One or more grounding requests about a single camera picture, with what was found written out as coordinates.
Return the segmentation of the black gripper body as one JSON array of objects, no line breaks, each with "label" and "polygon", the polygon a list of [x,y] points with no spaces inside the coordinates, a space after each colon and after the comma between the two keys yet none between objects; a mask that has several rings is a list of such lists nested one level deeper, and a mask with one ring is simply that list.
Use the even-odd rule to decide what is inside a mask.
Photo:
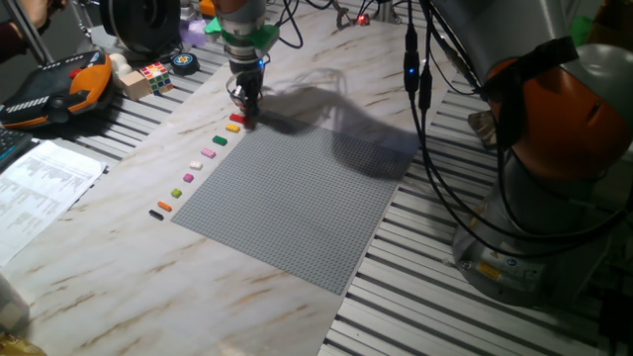
[{"label": "black gripper body", "polygon": [[262,59],[250,62],[229,62],[234,76],[231,93],[241,97],[257,97],[263,85],[265,63]]}]

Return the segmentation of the bare person hand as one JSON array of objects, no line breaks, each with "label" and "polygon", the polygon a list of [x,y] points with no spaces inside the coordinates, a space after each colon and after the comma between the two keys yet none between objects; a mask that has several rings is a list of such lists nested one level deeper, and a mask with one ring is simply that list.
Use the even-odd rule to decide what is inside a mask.
[{"label": "bare person hand", "polygon": [[21,4],[33,25],[40,29],[56,12],[65,9],[66,0],[21,0]]}]

